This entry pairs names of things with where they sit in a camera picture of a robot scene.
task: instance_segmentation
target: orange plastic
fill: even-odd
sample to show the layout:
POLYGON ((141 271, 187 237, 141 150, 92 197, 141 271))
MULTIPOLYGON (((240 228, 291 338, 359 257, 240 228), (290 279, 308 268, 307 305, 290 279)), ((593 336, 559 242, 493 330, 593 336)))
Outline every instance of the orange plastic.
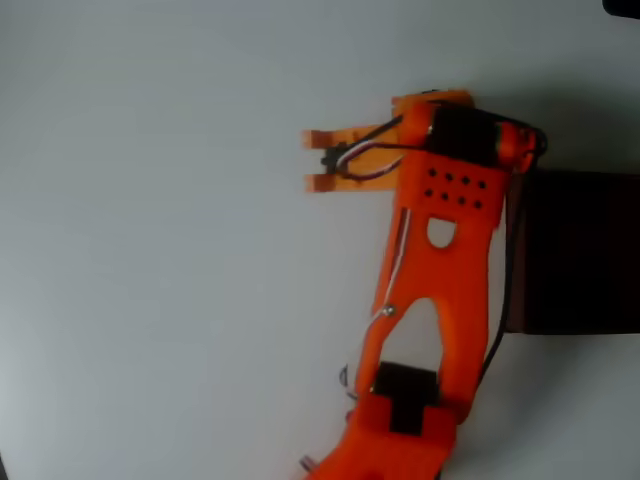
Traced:
MULTIPOLYGON (((431 92, 417 95, 407 95, 405 97, 395 97, 391 100, 393 105, 393 116, 402 115, 407 109, 416 103, 425 101, 447 101, 457 105, 467 107, 473 106, 473 99, 468 92, 463 90, 451 90, 447 92, 431 92)), ((334 147, 340 143, 349 145, 357 142, 370 131, 376 129, 379 125, 371 125, 367 127, 346 128, 344 130, 320 131, 306 130, 302 133, 303 146, 308 149, 325 149, 334 147)), ((376 140, 385 143, 398 143, 398 130, 393 128, 376 140)), ((353 162, 349 168, 354 173, 363 174, 378 170, 388 165, 398 158, 403 152, 398 150, 371 149, 364 153, 353 162)), ((366 182, 357 182, 339 175, 318 174, 306 175, 305 183, 308 192, 337 192, 337 191, 376 191, 376 190, 392 190, 396 187, 398 181, 398 172, 394 171, 388 175, 369 180, 366 182)))
MULTIPOLYGON (((404 111, 399 141, 422 145, 437 105, 404 111)), ((340 445, 315 468, 313 480, 432 480, 454 447, 456 427, 473 403, 488 337, 488 253, 500 222, 509 169, 526 170, 531 137, 510 129, 499 145, 505 167, 486 168, 410 150, 397 179, 394 214, 373 304, 374 321, 356 377, 358 403, 340 445), (427 236, 431 218, 455 222, 452 242, 427 236), (389 431, 391 400, 373 393, 386 338, 407 309, 431 298, 443 343, 438 407, 425 407, 420 436, 389 431)))

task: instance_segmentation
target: white background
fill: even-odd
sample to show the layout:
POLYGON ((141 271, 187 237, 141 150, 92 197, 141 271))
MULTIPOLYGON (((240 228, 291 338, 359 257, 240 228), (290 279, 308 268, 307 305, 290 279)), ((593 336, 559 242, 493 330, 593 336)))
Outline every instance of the white background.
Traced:
MULTIPOLYGON (((304 194, 300 130, 465 87, 546 129, 547 165, 633 171, 639 51, 640 21, 599 0, 0 2, 11 480, 287 480, 321 459, 392 197, 304 194)), ((638 478, 639 376, 635 337, 507 338, 443 478, 638 478)))

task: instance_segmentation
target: hole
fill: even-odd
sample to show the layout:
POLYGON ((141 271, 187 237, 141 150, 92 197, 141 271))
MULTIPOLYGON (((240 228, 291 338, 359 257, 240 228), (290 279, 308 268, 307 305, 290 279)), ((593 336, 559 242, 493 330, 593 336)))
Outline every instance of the hole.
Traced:
POLYGON ((456 234, 455 222, 448 222, 440 218, 430 218, 427 224, 427 238, 431 245, 437 248, 446 248, 453 241, 456 234))
POLYGON ((381 361, 438 371, 442 340, 438 311, 430 298, 416 300, 384 342, 381 361))

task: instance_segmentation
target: screw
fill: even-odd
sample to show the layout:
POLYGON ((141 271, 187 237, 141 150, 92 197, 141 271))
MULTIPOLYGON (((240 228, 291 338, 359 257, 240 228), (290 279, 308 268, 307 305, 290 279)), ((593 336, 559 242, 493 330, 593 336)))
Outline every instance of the screw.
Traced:
POLYGON ((385 305, 382 308, 382 314, 387 317, 392 317, 396 313, 396 307, 393 305, 385 305))

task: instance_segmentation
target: black cable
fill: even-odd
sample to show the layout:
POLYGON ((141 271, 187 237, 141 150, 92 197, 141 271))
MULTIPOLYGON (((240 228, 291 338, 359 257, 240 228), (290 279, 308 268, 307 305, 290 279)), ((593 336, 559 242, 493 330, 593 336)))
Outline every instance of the black cable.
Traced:
POLYGON ((513 216, 513 222, 511 225, 511 232, 507 235, 506 240, 506 248, 505 248, 505 278, 504 278, 504 298, 502 301, 502 313, 500 314, 500 323, 498 324, 498 331, 496 332, 496 336, 493 339, 493 344, 489 349, 489 353, 484 359, 482 363, 482 371, 480 372, 480 379, 478 383, 481 383, 484 379, 484 376, 493 361, 493 358, 502 343, 502 339, 507 330, 507 322, 509 320, 509 313, 511 309, 511 293, 512 293, 512 282, 513 282, 513 267, 515 263, 516 256, 516 248, 517 248, 517 240, 518 240, 518 232, 520 231, 520 223, 522 221, 522 217, 524 214, 524 210, 526 207, 526 196, 529 191, 530 183, 532 182, 533 175, 536 172, 536 167, 538 164, 538 159, 540 155, 542 155, 546 151, 546 137, 542 134, 542 139, 544 142, 541 143, 538 150, 534 153, 534 159, 529 168, 529 171, 524 174, 524 178, 522 180, 522 188, 520 190, 520 195, 518 198, 518 202, 516 204, 515 214, 513 216))

